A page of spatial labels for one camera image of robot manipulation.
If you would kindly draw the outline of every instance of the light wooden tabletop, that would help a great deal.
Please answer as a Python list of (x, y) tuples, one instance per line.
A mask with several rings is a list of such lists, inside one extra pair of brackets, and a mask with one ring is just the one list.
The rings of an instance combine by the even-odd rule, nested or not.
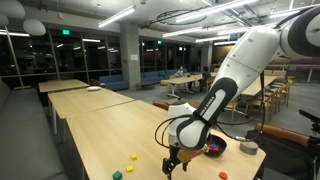
[(88, 87), (89, 84), (79, 81), (77, 79), (71, 80), (57, 80), (39, 83), (39, 90), (41, 93), (63, 91), (76, 88)]
[[(211, 76), (217, 76), (217, 73), (212, 72)], [(197, 75), (190, 75), (190, 77), (181, 77), (181, 78), (174, 78), (174, 79), (167, 79), (167, 81), (170, 84), (184, 84), (188, 82), (193, 82), (202, 79), (202, 74)]]
[[(167, 100), (167, 104), (168, 104), (168, 105), (171, 105), (171, 104), (173, 104), (173, 103), (175, 103), (175, 102), (177, 102), (177, 101), (179, 101), (177, 98), (169, 99), (169, 100)], [(182, 98), (181, 101), (184, 101), (184, 102), (189, 103), (190, 106), (192, 106), (192, 107), (194, 107), (194, 108), (196, 108), (196, 109), (198, 109), (198, 107), (200, 106), (200, 103), (199, 103), (199, 102), (190, 101), (190, 100), (185, 99), (185, 98)]]
[[(277, 76), (264, 76), (264, 85), (268, 86), (270, 83), (272, 83), (275, 79), (277, 79)], [(260, 83), (260, 76), (257, 77), (255, 81), (241, 94), (246, 96), (255, 96), (259, 91), (261, 90), (261, 83)]]
[(61, 119), (133, 101), (132, 98), (104, 88), (99, 91), (77, 89), (51, 93), (48, 96)]
[[(167, 111), (142, 101), (133, 101), (67, 118), (67, 123), (90, 180), (112, 179), (116, 171), (123, 173), (123, 179), (166, 180), (162, 159), (169, 157), (169, 150), (154, 140), (157, 126), (166, 119)], [(259, 149), (255, 156), (245, 154), (240, 151), (239, 142), (217, 131), (212, 132), (226, 140), (225, 152), (218, 158), (206, 155), (194, 158), (187, 172), (180, 164), (173, 171), (172, 178), (220, 179), (219, 173), (224, 171), (228, 179), (252, 180), (265, 153)], [(130, 158), (133, 153), (138, 156), (135, 161)], [(129, 165), (134, 167), (134, 171), (127, 173)]]

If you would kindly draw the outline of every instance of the couch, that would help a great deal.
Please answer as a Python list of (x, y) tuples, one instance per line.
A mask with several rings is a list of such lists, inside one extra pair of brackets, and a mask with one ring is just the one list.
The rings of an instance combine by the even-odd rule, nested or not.
[(153, 81), (159, 83), (164, 76), (159, 75), (158, 71), (141, 73), (141, 82)]
[(129, 83), (123, 79), (122, 75), (100, 76), (99, 81), (105, 83), (105, 88), (113, 91), (129, 88)]
[(0, 144), (0, 179), (67, 179), (35, 89), (0, 82)]
[[(178, 72), (177, 69), (166, 70), (165, 79), (170, 79), (170, 76), (174, 75), (176, 72)], [(187, 69), (183, 69), (183, 73), (188, 73)]]

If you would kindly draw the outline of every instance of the green block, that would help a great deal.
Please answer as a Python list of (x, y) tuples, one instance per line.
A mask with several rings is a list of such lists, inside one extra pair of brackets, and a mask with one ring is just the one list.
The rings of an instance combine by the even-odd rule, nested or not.
[(113, 174), (112, 177), (113, 177), (113, 180), (120, 180), (120, 179), (122, 179), (122, 174), (121, 174), (121, 172), (117, 171)]

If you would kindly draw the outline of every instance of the black bowl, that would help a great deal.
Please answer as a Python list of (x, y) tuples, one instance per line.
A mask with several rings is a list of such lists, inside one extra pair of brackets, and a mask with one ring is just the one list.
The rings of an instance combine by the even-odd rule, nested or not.
[(227, 148), (227, 143), (220, 137), (210, 134), (206, 140), (208, 151), (205, 153), (211, 157), (220, 156)]

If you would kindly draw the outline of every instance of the gray bench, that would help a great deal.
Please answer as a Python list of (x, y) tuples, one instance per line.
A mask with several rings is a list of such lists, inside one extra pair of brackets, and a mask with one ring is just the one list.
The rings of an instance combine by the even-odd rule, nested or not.
[(0, 144), (0, 179), (67, 179), (35, 89), (0, 82)]

